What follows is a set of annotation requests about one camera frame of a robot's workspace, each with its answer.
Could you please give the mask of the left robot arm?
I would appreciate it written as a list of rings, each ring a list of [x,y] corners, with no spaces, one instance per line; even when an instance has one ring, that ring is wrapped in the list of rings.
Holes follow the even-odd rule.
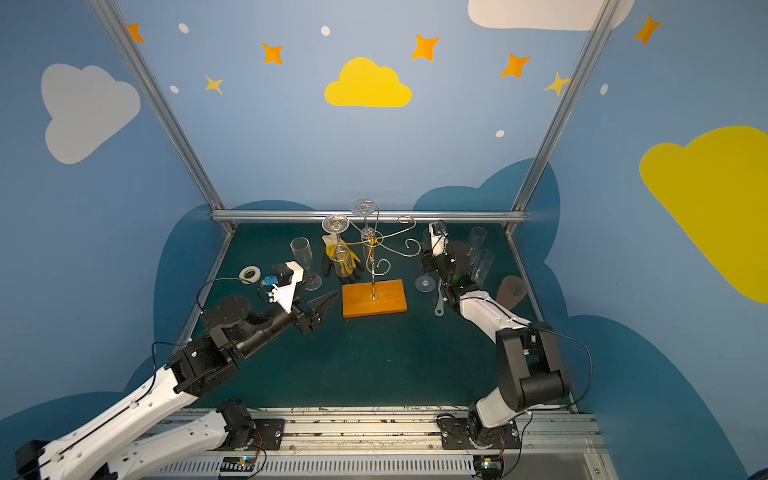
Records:
[[[32,440],[15,453],[20,479],[141,479],[190,455],[255,444],[255,424],[240,402],[228,402],[180,427],[148,436],[168,416],[236,376],[239,362],[295,326],[318,329],[338,298],[331,292],[302,310],[254,312],[249,300],[230,295],[205,311],[205,331],[186,343],[153,376],[93,420],[56,440]]]

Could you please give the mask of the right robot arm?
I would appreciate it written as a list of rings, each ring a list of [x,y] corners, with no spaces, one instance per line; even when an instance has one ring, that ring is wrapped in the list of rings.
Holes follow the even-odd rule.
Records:
[[[430,240],[422,268],[435,272],[444,305],[479,328],[496,349],[497,387],[477,400],[467,417],[469,440],[490,448],[524,414],[567,409],[580,403],[592,389],[594,358],[582,341],[561,334],[546,322],[532,322],[513,313],[472,278],[467,245],[444,235]],[[569,400],[571,384],[558,341],[580,346],[587,358],[584,391]]]

